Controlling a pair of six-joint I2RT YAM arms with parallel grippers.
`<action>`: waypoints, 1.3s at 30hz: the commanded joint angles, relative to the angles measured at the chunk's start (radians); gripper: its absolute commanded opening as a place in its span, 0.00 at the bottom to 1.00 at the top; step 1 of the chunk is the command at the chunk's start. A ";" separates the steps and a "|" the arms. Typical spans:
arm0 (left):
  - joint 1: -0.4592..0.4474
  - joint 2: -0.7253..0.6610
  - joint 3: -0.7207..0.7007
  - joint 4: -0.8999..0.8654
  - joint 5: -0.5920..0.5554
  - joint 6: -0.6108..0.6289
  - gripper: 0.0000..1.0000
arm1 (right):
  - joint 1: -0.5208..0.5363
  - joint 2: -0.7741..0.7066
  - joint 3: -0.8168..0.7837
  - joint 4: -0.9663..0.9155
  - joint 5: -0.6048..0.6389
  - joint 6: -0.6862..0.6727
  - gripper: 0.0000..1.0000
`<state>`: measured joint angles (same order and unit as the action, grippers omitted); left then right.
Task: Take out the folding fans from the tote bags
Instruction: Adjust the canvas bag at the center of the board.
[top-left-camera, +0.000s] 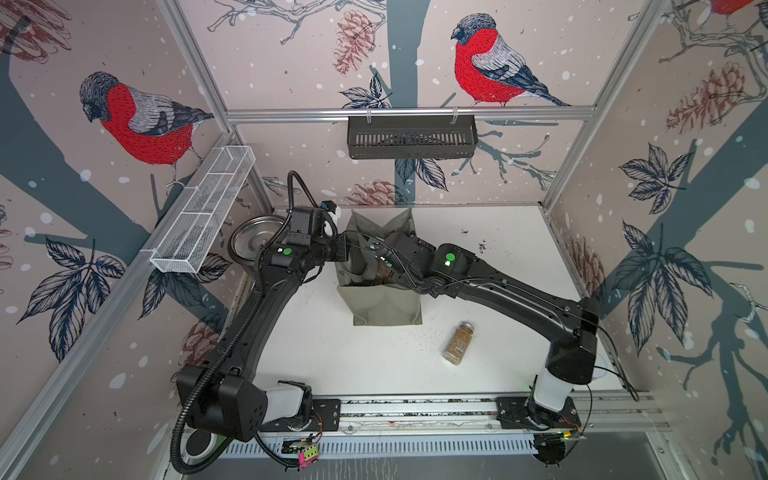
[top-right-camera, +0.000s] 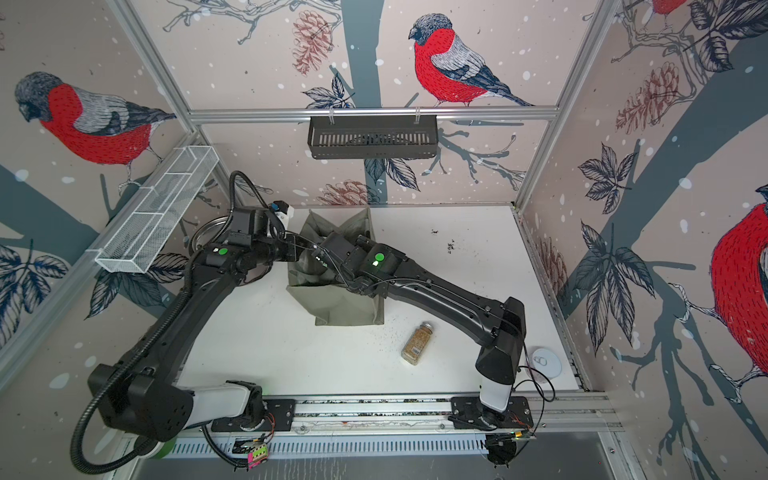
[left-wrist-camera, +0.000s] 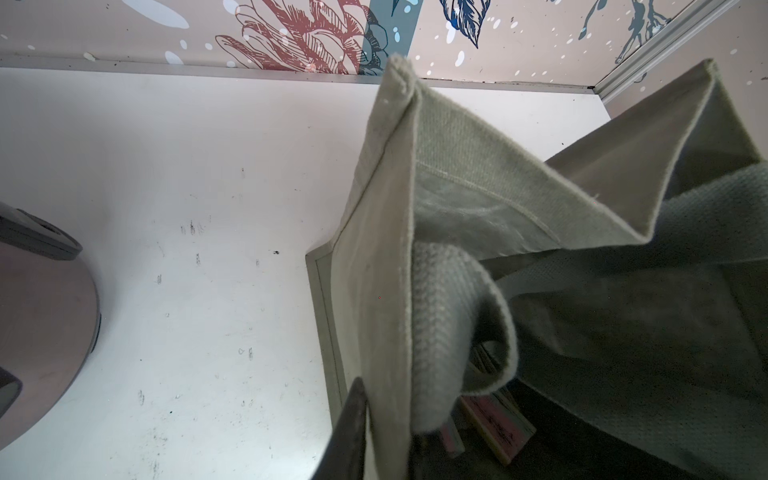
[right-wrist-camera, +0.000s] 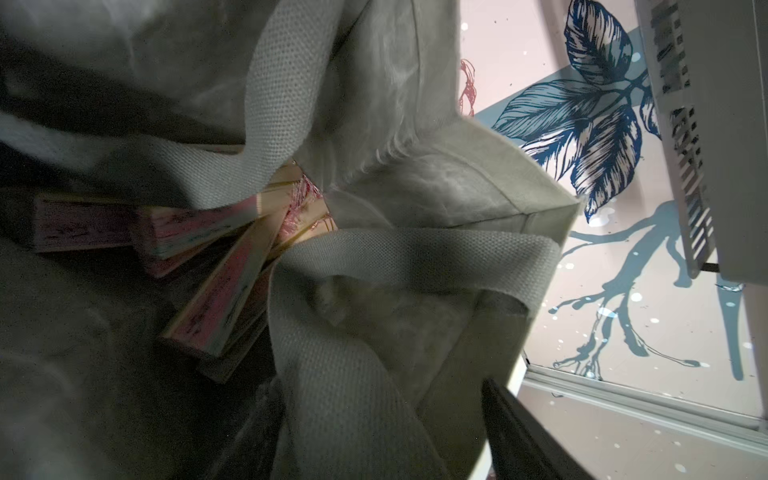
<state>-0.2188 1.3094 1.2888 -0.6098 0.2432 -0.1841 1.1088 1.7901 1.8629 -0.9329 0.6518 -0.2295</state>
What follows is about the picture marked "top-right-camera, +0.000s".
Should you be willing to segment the olive green tote bag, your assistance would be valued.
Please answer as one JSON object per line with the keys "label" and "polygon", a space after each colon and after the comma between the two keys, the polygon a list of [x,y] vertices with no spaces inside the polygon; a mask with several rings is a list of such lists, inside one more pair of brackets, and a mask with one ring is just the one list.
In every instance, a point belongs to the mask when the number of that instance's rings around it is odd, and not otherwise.
{"label": "olive green tote bag", "polygon": [[[361,210],[341,225],[311,211],[299,231],[301,238],[313,245],[333,233],[350,242],[360,235],[374,238],[370,209]],[[288,265],[287,275],[287,292],[315,318],[317,326],[378,326],[385,322],[383,299],[346,290],[336,271],[316,260],[310,249],[301,253],[298,261]]]}

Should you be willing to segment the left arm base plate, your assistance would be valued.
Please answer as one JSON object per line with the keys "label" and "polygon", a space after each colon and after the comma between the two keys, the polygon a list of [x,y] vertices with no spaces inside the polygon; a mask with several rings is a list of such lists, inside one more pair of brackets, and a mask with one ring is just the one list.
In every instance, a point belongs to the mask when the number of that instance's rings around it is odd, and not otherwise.
{"label": "left arm base plate", "polygon": [[267,398],[255,417],[247,414],[214,420],[210,430],[216,433],[270,433],[288,432],[292,428],[296,401],[286,398]]}

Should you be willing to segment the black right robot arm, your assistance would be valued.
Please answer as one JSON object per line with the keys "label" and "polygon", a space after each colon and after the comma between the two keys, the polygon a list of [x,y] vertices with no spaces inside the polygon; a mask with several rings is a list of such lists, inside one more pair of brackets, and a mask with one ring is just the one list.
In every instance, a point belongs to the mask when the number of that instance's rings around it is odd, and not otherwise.
{"label": "black right robot arm", "polygon": [[405,253],[359,236],[332,234],[313,256],[352,293],[401,301],[452,325],[480,346],[475,369],[482,377],[480,404],[503,413],[520,370],[526,337],[525,306],[514,298],[489,299],[429,272]]}

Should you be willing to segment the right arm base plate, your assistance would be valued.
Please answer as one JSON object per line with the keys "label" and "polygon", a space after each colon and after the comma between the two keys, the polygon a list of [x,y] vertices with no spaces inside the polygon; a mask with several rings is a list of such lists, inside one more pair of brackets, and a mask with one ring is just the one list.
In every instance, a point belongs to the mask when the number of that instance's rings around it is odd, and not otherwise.
{"label": "right arm base plate", "polygon": [[526,397],[511,396],[506,409],[498,412],[483,405],[478,396],[456,396],[450,399],[448,420],[456,429],[494,431],[498,429],[532,430],[534,421]]}

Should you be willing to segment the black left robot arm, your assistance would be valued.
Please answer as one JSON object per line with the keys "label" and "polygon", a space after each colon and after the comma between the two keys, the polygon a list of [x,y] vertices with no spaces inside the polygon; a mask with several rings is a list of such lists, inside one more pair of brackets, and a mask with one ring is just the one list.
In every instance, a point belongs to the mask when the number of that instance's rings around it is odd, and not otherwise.
{"label": "black left robot arm", "polygon": [[203,327],[248,274],[297,259],[285,234],[292,208],[237,207],[223,234],[201,247],[184,270],[184,286],[161,318],[113,366],[101,364],[88,386],[94,411],[110,428],[166,442],[179,432],[221,418],[259,425],[262,390],[251,382],[181,388],[178,377]]}

